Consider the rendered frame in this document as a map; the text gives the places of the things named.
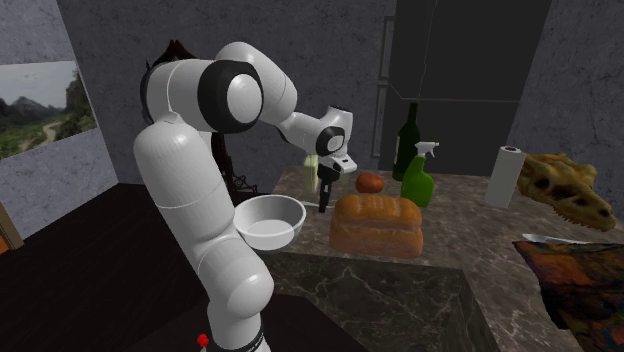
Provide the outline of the white paper towel roll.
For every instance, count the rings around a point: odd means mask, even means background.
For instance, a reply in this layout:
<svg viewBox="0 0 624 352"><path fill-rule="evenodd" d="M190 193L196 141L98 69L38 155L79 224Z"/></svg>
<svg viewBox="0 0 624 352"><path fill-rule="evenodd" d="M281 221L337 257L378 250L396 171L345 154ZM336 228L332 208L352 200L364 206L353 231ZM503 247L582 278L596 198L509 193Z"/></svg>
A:
<svg viewBox="0 0 624 352"><path fill-rule="evenodd" d="M509 206L525 158L526 154L519 148L502 146L499 149L484 197L488 205Z"/></svg>

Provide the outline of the dark refrigerator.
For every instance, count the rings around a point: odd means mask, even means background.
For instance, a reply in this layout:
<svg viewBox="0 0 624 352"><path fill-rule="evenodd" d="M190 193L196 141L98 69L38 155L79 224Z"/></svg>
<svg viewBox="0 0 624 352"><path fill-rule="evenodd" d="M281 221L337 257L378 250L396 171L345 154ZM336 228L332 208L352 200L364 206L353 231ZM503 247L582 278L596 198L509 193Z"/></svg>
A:
<svg viewBox="0 0 624 352"><path fill-rule="evenodd" d="M506 145L552 0L396 0L385 30L378 167L417 103L430 173L488 176Z"/></svg>

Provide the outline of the dark robot stand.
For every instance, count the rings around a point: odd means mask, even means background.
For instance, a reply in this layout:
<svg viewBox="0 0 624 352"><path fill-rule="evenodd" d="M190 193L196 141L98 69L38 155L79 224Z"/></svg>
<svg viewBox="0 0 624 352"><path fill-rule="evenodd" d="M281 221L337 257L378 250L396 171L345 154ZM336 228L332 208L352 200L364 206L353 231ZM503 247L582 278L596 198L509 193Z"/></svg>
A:
<svg viewBox="0 0 624 352"><path fill-rule="evenodd" d="M211 334L207 305L201 301L125 352L200 352L197 337ZM273 295L262 319L272 352L368 352L304 297Z"/></svg>

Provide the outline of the green spray bottle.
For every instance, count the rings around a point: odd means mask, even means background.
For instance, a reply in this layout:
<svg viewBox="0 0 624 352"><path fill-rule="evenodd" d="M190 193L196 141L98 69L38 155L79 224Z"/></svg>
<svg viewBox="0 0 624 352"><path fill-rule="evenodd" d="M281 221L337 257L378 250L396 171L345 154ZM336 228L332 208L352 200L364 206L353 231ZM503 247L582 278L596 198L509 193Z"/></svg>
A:
<svg viewBox="0 0 624 352"><path fill-rule="evenodd" d="M426 208L434 191L434 180L424 171L424 164L429 153L434 157L433 150L439 145L438 142L418 142L415 144L417 155L409 164L400 190L400 197L412 201L419 208Z"/></svg>

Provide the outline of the landscape wall picture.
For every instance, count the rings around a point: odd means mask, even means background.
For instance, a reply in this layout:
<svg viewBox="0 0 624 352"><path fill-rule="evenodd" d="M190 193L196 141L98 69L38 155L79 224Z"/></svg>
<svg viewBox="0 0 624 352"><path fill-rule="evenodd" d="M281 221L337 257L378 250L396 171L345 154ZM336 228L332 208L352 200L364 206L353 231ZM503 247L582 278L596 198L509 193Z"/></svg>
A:
<svg viewBox="0 0 624 352"><path fill-rule="evenodd" d="M0 65L0 160L96 127L75 61Z"/></svg>

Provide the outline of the yellow dinosaur skull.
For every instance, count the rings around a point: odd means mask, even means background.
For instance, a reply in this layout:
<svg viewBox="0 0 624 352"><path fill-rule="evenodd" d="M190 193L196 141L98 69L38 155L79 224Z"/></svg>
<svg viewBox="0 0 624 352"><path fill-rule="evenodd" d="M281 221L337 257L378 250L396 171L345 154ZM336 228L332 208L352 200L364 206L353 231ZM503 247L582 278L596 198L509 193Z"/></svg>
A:
<svg viewBox="0 0 624 352"><path fill-rule="evenodd" d="M616 226L612 207L594 192L597 169L564 153L527 154L517 180L519 192L547 204L566 221L609 231Z"/></svg>

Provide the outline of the dark ornate stand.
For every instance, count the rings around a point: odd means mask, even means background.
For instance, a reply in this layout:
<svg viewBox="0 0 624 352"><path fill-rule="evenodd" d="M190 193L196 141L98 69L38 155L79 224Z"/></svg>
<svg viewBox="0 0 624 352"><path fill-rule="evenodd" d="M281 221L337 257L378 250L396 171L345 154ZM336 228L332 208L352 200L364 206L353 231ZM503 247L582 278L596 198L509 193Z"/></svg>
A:
<svg viewBox="0 0 624 352"><path fill-rule="evenodd" d="M144 121L151 125L154 119L147 108L147 85L148 78L152 71L159 65L180 59L195 59L179 40L170 40L164 52L153 62L145 60L146 71L141 78L140 99L142 104L142 116ZM230 197L235 204L244 200L259 196L260 192L256 185L249 185L244 175L236 175L233 169L232 158L227 153L225 138L222 133L213 133L209 138L213 157L222 176L225 177L225 184Z"/></svg>

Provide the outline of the brown bread loaf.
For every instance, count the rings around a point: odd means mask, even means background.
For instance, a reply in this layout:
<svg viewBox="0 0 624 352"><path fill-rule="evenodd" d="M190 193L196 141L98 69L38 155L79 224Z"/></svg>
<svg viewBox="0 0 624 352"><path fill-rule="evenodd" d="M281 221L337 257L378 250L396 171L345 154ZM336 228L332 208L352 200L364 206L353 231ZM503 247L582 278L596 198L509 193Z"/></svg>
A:
<svg viewBox="0 0 624 352"><path fill-rule="evenodd" d="M329 244L347 254L413 259L423 250L421 225L420 209L408 199L346 195L334 207Z"/></svg>

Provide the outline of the white bowl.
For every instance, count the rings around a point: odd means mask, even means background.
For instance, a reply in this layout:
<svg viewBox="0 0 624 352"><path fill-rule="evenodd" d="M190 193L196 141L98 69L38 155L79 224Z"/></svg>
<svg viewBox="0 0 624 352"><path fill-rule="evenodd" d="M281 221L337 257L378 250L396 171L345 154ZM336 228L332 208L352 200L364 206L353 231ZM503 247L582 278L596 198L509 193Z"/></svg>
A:
<svg viewBox="0 0 624 352"><path fill-rule="evenodd" d="M251 248L275 251L288 246L298 236L306 215L298 200L270 194L237 205L233 224Z"/></svg>

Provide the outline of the dark green wine bottle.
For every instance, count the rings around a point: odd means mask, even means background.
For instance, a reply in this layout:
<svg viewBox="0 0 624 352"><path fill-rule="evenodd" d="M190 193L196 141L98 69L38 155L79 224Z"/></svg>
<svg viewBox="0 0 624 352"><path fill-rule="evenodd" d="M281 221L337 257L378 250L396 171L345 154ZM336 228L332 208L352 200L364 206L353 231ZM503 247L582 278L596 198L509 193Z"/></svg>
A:
<svg viewBox="0 0 624 352"><path fill-rule="evenodd" d="M421 140L417 125L417 111L418 103L411 102L407 120L397 134L395 158L392 169L392 178L396 181L403 180L403 176L409 164L417 154L415 144Z"/></svg>

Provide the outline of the red tomato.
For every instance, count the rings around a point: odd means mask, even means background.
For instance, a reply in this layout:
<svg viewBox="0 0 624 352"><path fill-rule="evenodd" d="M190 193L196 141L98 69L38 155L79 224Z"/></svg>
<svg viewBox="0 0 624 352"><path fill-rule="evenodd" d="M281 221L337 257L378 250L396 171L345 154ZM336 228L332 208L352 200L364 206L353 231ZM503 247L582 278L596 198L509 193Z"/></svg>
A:
<svg viewBox="0 0 624 352"><path fill-rule="evenodd" d="M384 180L373 173L361 173L355 184L359 193L379 193L384 189L384 186Z"/></svg>

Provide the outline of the multicoloured cloth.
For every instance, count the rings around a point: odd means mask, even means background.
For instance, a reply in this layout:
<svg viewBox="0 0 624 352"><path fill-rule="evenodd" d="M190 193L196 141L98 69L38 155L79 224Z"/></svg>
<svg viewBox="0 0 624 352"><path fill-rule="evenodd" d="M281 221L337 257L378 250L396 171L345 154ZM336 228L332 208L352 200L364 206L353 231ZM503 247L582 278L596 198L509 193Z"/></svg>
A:
<svg viewBox="0 0 624 352"><path fill-rule="evenodd" d="M516 241L554 324L585 352L624 352L624 244Z"/></svg>

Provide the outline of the pale yellow glass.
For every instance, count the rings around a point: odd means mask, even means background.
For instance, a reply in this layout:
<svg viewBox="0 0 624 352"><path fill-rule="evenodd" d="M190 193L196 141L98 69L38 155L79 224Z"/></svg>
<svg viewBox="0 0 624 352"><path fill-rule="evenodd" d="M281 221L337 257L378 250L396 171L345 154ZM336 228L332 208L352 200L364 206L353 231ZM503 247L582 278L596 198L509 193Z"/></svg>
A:
<svg viewBox="0 0 624 352"><path fill-rule="evenodd" d="M319 177L318 173L319 157L316 154L309 154L304 160L304 191L307 195L317 193Z"/></svg>

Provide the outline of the silver knife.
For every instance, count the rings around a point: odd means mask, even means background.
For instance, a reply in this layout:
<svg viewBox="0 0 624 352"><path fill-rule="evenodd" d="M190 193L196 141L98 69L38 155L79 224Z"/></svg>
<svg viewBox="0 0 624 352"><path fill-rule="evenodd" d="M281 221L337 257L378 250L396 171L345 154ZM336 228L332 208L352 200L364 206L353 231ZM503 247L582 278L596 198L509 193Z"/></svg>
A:
<svg viewBox="0 0 624 352"><path fill-rule="evenodd" d="M565 243L565 244L580 244L580 245L590 243L586 241L563 239L563 238L558 238L558 237L531 234L531 233L523 233L522 237L528 241L541 242L541 243Z"/></svg>

